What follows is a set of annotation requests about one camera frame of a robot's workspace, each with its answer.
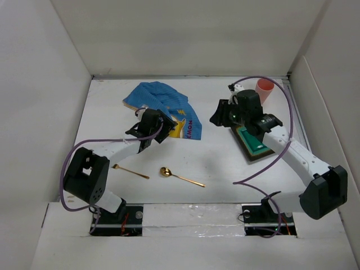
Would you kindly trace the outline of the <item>blue yellow printed cloth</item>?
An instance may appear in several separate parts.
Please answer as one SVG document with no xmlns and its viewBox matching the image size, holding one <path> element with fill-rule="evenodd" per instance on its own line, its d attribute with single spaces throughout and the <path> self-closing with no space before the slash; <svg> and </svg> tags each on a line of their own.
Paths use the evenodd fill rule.
<svg viewBox="0 0 360 270">
<path fill-rule="evenodd" d="M 142 82 L 123 100 L 133 110 L 141 107 L 159 109 L 177 123 L 169 133 L 170 137 L 200 140 L 202 124 L 188 97 L 173 87 L 161 82 Z"/>
</svg>

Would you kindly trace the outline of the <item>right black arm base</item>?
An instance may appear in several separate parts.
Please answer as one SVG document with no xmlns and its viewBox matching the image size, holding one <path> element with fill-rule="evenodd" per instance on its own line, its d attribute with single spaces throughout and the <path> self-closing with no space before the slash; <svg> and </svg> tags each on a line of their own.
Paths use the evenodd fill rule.
<svg viewBox="0 0 360 270">
<path fill-rule="evenodd" d="M 242 204 L 241 209 L 237 219 L 244 225 L 246 236 L 269 238 L 275 232 L 276 236 L 297 235 L 293 214 L 281 213 L 281 224 L 278 226 L 278 213 L 272 210 L 269 199 Z"/>
</svg>

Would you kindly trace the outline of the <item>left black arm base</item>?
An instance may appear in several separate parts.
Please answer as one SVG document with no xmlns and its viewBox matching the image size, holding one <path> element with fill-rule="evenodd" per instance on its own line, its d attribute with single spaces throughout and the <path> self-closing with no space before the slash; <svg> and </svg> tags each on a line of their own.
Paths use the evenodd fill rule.
<svg viewBox="0 0 360 270">
<path fill-rule="evenodd" d="M 92 213 L 90 235 L 101 237 L 142 236 L 143 207 L 143 204 L 128 204 L 119 219 L 113 213 L 101 209 L 97 225 L 95 225 L 97 219 L 96 210 L 90 208 L 89 211 Z"/>
</svg>

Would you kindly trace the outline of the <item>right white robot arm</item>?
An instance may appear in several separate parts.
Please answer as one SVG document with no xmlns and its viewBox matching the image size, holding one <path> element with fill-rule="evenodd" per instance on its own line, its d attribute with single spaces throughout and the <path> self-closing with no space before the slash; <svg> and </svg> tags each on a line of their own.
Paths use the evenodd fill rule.
<svg viewBox="0 0 360 270">
<path fill-rule="evenodd" d="M 331 166 L 314 156 L 290 136 L 282 121 L 265 114 L 254 90 L 236 91 L 230 99 L 219 100 L 210 122 L 218 127 L 241 125 L 278 155 L 298 175 L 302 192 L 275 192 L 260 207 L 261 217 L 274 221 L 280 213 L 303 212 L 319 220 L 348 200 L 348 173 L 340 165 Z"/>
</svg>

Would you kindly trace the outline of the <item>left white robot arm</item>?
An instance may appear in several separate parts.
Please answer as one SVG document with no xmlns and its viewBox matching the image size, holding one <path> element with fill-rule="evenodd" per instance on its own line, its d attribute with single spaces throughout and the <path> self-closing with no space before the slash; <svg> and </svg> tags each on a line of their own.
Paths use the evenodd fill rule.
<svg viewBox="0 0 360 270">
<path fill-rule="evenodd" d="M 157 109 L 141 108 L 136 113 L 138 123 L 125 132 L 124 138 L 87 139 L 68 153 L 60 174 L 60 200 L 64 192 L 105 214 L 113 223 L 125 218 L 126 202 L 106 188 L 109 169 L 120 161 L 139 154 L 152 141 L 162 143 L 177 123 Z"/>
</svg>

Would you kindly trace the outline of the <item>green square plate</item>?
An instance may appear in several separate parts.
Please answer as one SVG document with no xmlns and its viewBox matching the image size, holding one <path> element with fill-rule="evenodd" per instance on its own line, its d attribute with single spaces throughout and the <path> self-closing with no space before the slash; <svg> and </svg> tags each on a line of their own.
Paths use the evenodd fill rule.
<svg viewBox="0 0 360 270">
<path fill-rule="evenodd" d="M 231 131 L 248 161 L 253 162 L 273 155 L 275 152 L 252 136 L 245 127 L 232 126 Z"/>
</svg>

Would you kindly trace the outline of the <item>gold spoon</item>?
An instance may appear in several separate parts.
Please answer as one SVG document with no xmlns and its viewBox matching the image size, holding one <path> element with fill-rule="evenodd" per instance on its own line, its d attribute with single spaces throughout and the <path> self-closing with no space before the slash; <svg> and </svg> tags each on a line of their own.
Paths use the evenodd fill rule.
<svg viewBox="0 0 360 270">
<path fill-rule="evenodd" d="M 190 180 L 188 178 L 185 178 L 185 177 L 181 177 L 181 176 L 178 176 L 178 175 L 175 175 L 172 173 L 172 171 L 167 168 L 167 167 L 161 167 L 160 168 L 160 174 L 164 177 L 176 177 L 176 178 L 179 178 L 181 180 L 184 180 L 186 182 L 189 182 L 189 183 L 192 183 L 194 185 L 197 185 L 197 186 L 200 186 L 202 188 L 205 188 L 206 185 L 205 184 L 202 184 L 202 183 L 199 183 L 199 182 L 196 182 L 196 181 L 193 181 L 193 180 Z"/>
</svg>

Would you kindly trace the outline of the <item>pink plastic cup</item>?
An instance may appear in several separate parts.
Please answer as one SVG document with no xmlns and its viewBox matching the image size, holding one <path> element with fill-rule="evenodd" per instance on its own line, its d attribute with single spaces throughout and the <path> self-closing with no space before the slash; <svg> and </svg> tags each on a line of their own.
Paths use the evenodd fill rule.
<svg viewBox="0 0 360 270">
<path fill-rule="evenodd" d="M 264 104 L 265 100 L 271 94 L 274 87 L 275 84 L 272 81 L 264 78 L 258 79 L 255 86 L 255 91 L 259 95 L 261 104 Z"/>
</svg>

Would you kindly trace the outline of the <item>gold fork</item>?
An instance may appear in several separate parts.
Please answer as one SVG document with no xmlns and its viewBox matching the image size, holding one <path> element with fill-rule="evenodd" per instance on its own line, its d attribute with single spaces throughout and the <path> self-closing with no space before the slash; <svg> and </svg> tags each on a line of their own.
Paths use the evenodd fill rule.
<svg viewBox="0 0 360 270">
<path fill-rule="evenodd" d="M 124 171 L 126 171 L 126 172 L 129 172 L 129 173 L 135 174 L 135 175 L 137 175 L 137 176 L 139 176 L 139 177 L 142 177 L 142 178 L 144 178 L 144 179 L 150 179 L 150 177 L 149 177 L 149 176 L 147 176 L 147 175 L 144 175 L 144 174 L 141 174 L 141 173 L 137 173 L 137 172 L 135 172 L 135 171 L 132 171 L 132 170 L 129 170 L 129 169 L 123 168 L 123 167 L 119 166 L 118 164 L 114 164 L 114 165 L 112 166 L 112 168 L 113 168 L 113 169 L 120 169 L 120 170 L 124 170 Z"/>
</svg>

